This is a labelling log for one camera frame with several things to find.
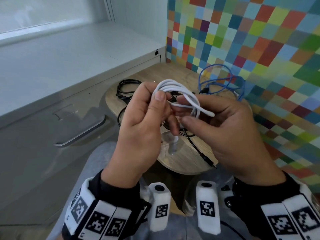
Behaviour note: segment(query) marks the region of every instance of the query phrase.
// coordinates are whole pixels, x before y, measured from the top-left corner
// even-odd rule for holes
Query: colorful mosaic wall
[[[320,0],[168,0],[167,62],[242,76],[277,165],[320,193]]]

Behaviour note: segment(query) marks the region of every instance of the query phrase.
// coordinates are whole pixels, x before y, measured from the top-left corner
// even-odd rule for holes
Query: blue cable
[[[205,69],[207,69],[207,68],[209,68],[209,67],[213,67],[213,66],[225,67],[225,68],[228,70],[228,72],[230,73],[230,77],[217,78],[217,79],[206,80],[206,81],[204,81],[204,82],[200,82],[200,78],[201,78],[202,72],[203,72]],[[239,78],[239,79],[241,80],[241,82],[242,82],[242,86],[241,86],[241,87],[239,87],[239,88],[230,88],[230,87],[229,87],[229,85],[230,85],[230,83],[231,83],[231,79],[234,78],[234,77],[235,77],[235,78]],[[216,82],[216,81],[219,81],[219,80],[227,80],[227,79],[229,79],[229,81],[227,82],[226,85],[225,85],[224,83]],[[221,92],[221,91],[223,91],[223,90],[225,90],[225,89],[228,89],[228,90],[231,91],[231,92],[235,92],[236,90],[241,89],[241,93],[239,94],[238,99],[237,99],[238,101],[241,101],[241,100],[242,100],[242,97],[243,97],[243,95],[244,95],[244,93],[245,93],[245,80],[244,80],[241,76],[235,76],[235,75],[233,75],[232,72],[231,72],[231,70],[230,70],[230,68],[227,67],[227,66],[224,65],[224,64],[212,64],[212,65],[208,65],[207,67],[205,67],[204,69],[202,69],[202,71],[201,71],[200,74],[199,74],[199,79],[198,79],[198,89],[199,89],[199,91],[202,90],[202,89],[201,89],[201,86],[202,86],[203,84],[206,84],[205,88],[208,88],[208,89],[209,89],[208,94],[215,94],[215,93]],[[216,91],[216,92],[210,92],[210,85],[218,85],[218,86],[222,87],[222,89],[220,89],[219,91]]]

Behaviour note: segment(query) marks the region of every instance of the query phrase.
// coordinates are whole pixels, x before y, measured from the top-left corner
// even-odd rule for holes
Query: white countertop
[[[0,118],[58,92],[56,100],[80,92],[84,88],[76,84],[161,46],[126,27],[104,22],[0,47]]]

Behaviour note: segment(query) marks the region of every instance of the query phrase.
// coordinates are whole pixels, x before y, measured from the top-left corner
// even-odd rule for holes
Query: hand
[[[251,185],[275,185],[286,180],[272,161],[256,128],[250,108],[238,101],[215,95],[197,95],[202,108],[215,117],[190,117],[190,110],[173,106],[181,123],[207,143],[217,160],[235,177]],[[189,105],[184,96],[179,104]]]
[[[134,92],[121,123],[113,156],[101,173],[101,179],[119,188],[134,187],[139,178],[157,160],[161,149],[161,123],[166,120],[173,135],[179,135],[179,123],[167,99],[170,93],[158,91],[157,84],[143,82]]]

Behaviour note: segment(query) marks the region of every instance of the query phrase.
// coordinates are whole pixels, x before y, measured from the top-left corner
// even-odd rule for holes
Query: white sensor block
[[[221,233],[217,185],[212,181],[199,181],[195,189],[198,226],[206,233]]]
[[[148,226],[153,232],[162,231],[167,227],[171,192],[164,183],[152,183],[148,187],[151,209],[148,213]]]

